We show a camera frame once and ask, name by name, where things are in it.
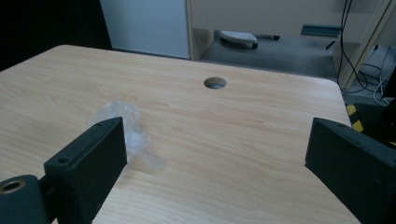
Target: wood grain surface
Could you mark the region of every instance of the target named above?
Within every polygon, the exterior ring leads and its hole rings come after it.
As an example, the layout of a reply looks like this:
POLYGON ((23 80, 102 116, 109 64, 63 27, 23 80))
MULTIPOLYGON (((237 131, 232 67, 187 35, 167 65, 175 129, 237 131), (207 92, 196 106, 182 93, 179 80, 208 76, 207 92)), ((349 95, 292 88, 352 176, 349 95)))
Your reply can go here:
POLYGON ((0 73, 1 180, 41 177, 117 99, 141 109, 167 166, 133 160, 93 223, 358 223, 304 167, 313 117, 349 125, 335 83, 99 49, 60 46, 0 73))

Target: clear plastic bag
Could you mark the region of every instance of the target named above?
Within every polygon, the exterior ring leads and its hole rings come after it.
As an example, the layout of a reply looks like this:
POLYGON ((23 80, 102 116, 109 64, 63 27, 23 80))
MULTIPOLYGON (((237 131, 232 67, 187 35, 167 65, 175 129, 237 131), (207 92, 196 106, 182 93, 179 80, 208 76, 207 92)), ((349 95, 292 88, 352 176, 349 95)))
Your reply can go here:
POLYGON ((105 105, 96 114, 92 115, 88 125, 91 127, 93 124, 105 119, 122 117, 128 162, 136 156, 149 166, 161 169, 166 165, 166 161, 149 149, 151 140, 139 124, 140 114, 140 109, 136 105, 116 100, 105 105))

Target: yellow and black striped tape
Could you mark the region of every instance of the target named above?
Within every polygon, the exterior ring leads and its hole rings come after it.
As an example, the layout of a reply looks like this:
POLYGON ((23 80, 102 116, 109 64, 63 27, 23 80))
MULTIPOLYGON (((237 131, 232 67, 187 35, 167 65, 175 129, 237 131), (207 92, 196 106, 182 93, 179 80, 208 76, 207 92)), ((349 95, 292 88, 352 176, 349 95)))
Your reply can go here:
POLYGON ((363 125, 361 124, 361 121, 359 120, 359 115, 356 110, 356 106, 348 105, 346 107, 346 111, 347 111, 347 114, 349 115, 349 120, 350 120, 350 123, 352 124, 352 128, 360 133, 363 132, 364 128, 363 128, 363 125))

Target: wooden table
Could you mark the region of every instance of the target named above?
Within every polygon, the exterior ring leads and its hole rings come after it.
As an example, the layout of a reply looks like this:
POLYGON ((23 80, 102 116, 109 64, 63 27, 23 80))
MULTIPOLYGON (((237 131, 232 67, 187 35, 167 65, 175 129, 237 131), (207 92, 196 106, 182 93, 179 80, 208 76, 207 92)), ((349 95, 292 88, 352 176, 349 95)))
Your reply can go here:
POLYGON ((358 222, 304 167, 313 117, 349 124, 335 83, 99 49, 61 46, 0 73, 0 180, 41 177, 115 99, 140 107, 168 164, 134 161, 94 223, 358 222))

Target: crumpled plastic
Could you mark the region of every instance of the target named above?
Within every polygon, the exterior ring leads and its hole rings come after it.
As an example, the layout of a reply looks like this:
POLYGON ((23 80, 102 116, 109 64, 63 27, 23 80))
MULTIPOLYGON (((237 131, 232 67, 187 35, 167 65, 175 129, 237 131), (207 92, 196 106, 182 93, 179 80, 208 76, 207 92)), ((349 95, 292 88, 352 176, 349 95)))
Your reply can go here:
POLYGON ((88 121, 88 126, 91 127, 105 119, 122 117, 128 162, 133 157, 137 157, 150 167, 161 169, 166 165, 166 161, 149 149, 151 139, 139 123, 140 115, 140 109, 136 105, 116 100, 92 115, 88 121))

